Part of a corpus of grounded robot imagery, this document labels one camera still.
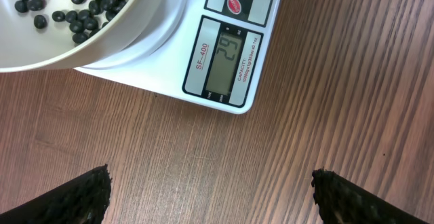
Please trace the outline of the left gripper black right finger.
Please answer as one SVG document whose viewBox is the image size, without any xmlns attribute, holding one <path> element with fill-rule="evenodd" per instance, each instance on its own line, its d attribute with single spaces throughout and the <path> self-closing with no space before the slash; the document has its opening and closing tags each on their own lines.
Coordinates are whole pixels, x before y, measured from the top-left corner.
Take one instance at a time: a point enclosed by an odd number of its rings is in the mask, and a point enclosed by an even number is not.
<svg viewBox="0 0 434 224">
<path fill-rule="evenodd" d="M 323 168 L 312 172 L 313 199 L 324 224 L 427 224 Z"/>
</svg>

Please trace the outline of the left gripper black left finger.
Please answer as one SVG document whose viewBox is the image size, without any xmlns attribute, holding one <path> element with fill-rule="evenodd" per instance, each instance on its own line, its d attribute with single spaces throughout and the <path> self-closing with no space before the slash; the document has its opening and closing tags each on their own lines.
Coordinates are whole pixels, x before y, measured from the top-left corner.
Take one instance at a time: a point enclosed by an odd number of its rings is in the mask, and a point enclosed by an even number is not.
<svg viewBox="0 0 434 224">
<path fill-rule="evenodd" d="M 110 204 L 108 166 L 96 167 L 1 214 L 3 224 L 101 224 Z"/>
</svg>

